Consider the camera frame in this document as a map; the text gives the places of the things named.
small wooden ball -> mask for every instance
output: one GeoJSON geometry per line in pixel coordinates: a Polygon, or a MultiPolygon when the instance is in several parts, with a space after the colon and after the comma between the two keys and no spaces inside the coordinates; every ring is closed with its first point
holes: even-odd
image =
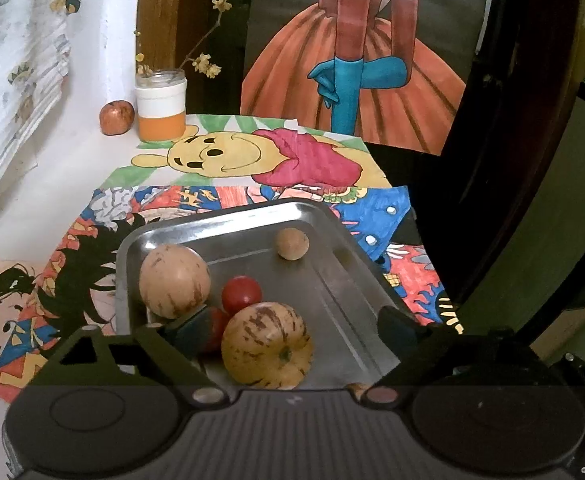
{"type": "Polygon", "coordinates": [[[112,101],[99,112],[99,124],[104,135],[121,135],[134,123],[134,108],[127,101],[112,101]]]}
{"type": "Polygon", "coordinates": [[[279,231],[275,244],[279,256],[290,261],[300,259],[310,247],[306,234],[294,227],[286,227],[279,231]]]}

melon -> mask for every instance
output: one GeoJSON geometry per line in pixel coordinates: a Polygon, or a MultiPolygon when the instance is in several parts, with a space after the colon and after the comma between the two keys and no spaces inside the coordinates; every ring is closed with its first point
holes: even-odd
{"type": "Polygon", "coordinates": [[[221,340],[223,364],[234,380],[273,390],[298,386],[310,370],[313,350],[304,320],[281,303],[239,311],[221,340]]]}
{"type": "Polygon", "coordinates": [[[210,270],[192,249],[162,245],[141,264],[139,291],[157,316],[176,319],[194,312],[210,295],[210,270]]]}

dried flower stem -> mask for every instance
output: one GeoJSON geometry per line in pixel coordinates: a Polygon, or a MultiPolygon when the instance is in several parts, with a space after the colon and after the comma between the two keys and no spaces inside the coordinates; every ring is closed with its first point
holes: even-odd
{"type": "Polygon", "coordinates": [[[194,61],[194,59],[191,59],[192,54],[194,53],[195,50],[199,48],[200,44],[202,44],[213,33],[213,31],[221,25],[222,13],[223,11],[220,9],[219,15],[217,16],[217,21],[214,23],[214,25],[212,25],[212,28],[208,32],[206,32],[199,41],[197,41],[197,44],[192,47],[191,51],[188,52],[188,54],[186,54],[186,59],[184,59],[181,65],[179,65],[179,70],[181,70],[186,65],[187,62],[194,61]]]}

orange skirt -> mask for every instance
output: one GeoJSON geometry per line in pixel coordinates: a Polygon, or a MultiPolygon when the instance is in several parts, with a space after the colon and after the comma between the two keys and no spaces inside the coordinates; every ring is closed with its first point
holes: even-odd
{"type": "MultiPolygon", "coordinates": [[[[266,46],[244,79],[241,113],[297,119],[330,131],[331,110],[307,74],[335,56],[336,18],[316,4],[295,16],[266,46]]],[[[376,18],[368,30],[364,59],[391,55],[391,27],[376,18]]],[[[410,82],[403,88],[362,89],[355,134],[376,142],[439,155],[457,113],[465,84],[419,40],[410,82]]]]}

black hair drawing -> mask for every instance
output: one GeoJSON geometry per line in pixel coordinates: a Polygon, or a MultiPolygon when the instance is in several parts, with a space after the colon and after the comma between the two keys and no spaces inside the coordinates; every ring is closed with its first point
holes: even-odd
{"type": "Polygon", "coordinates": [[[0,301],[18,292],[21,295],[32,294],[35,276],[21,264],[16,264],[0,273],[0,301]]]}
{"type": "Polygon", "coordinates": [[[114,223],[116,229],[95,225],[96,237],[77,235],[78,249],[60,250],[65,263],[55,279],[54,292],[48,294],[42,288],[37,290],[42,307],[52,315],[46,321],[55,329],[53,337],[58,339],[52,348],[42,349],[44,357],[52,354],[58,344],[84,326],[86,316],[99,324],[108,322],[99,315],[90,291],[114,292],[114,285],[97,285],[97,282],[115,273],[116,251],[124,238],[146,225],[146,221],[143,216],[134,214],[132,222],[124,219],[114,223]]]}

